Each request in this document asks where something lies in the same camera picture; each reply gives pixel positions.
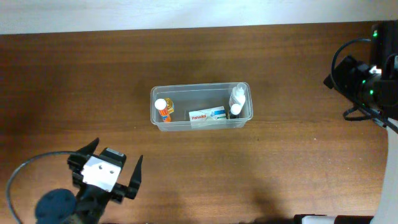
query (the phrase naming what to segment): gray storage box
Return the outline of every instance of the gray storage box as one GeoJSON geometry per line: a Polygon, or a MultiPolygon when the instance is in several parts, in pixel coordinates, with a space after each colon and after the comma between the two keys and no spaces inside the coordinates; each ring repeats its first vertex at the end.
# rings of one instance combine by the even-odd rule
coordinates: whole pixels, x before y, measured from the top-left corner
{"type": "Polygon", "coordinates": [[[229,110],[229,97],[232,89],[238,83],[211,83],[193,85],[156,86],[150,92],[150,120],[161,131],[191,131],[221,128],[242,128],[253,117],[250,87],[246,84],[246,102],[238,119],[205,121],[203,126],[191,127],[190,111],[197,111],[218,106],[224,106],[225,112],[229,110]],[[172,122],[162,121],[154,103],[159,98],[170,98],[174,103],[172,122]]]}

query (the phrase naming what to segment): white backdrop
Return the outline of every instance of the white backdrop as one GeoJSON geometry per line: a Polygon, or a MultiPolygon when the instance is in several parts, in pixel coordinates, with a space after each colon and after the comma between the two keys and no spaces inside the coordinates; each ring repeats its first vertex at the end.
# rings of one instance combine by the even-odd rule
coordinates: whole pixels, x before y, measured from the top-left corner
{"type": "Polygon", "coordinates": [[[0,34],[391,19],[397,0],[0,0],[0,34]]]}

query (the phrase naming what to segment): brown wooden surface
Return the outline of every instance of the brown wooden surface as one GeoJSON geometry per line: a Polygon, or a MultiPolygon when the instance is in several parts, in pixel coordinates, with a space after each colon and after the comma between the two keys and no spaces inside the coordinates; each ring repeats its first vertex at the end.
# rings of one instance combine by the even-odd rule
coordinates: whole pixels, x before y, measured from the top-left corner
{"type": "MultiPolygon", "coordinates": [[[[387,134],[369,121],[343,121],[351,103],[322,83],[336,49],[369,37],[371,25],[2,35],[0,197],[22,161],[100,137],[98,149],[127,155],[123,184],[144,155],[137,198],[110,202],[102,222],[373,215],[387,134]],[[150,122],[154,86],[238,81],[249,83],[254,107],[242,129],[163,133],[150,122]]],[[[369,49],[358,44],[343,54],[367,60],[369,49]]],[[[47,191],[76,192],[66,159],[37,161],[14,182],[12,199],[26,223],[47,191]]],[[[12,222],[5,200],[0,219],[12,222]]]]}

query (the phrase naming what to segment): bottle cap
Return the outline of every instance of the bottle cap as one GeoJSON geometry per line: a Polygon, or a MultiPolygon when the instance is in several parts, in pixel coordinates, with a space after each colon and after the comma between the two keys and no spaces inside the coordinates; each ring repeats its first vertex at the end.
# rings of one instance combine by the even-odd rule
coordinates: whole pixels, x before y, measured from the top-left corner
{"type": "Polygon", "coordinates": [[[238,83],[236,86],[236,95],[241,96],[244,95],[244,92],[246,91],[246,85],[244,83],[238,83]]]}
{"type": "Polygon", "coordinates": [[[155,101],[155,108],[158,110],[164,110],[167,106],[167,102],[164,99],[157,99],[155,101]]]}
{"type": "Polygon", "coordinates": [[[237,103],[235,103],[235,104],[232,105],[232,107],[231,107],[231,113],[232,113],[233,115],[238,115],[238,114],[240,114],[241,110],[242,110],[241,105],[239,105],[239,104],[237,104],[237,103]]]}

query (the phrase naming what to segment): white label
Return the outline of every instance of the white label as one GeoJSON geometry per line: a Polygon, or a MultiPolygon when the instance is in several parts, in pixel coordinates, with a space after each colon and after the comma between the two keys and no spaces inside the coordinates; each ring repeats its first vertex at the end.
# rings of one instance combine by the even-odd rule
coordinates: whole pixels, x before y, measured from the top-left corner
{"type": "Polygon", "coordinates": [[[124,156],[123,153],[120,153],[120,152],[115,151],[115,150],[113,150],[113,149],[107,148],[106,150],[107,150],[108,152],[112,152],[113,154],[116,154],[116,155],[118,155],[118,156],[124,156]]]}

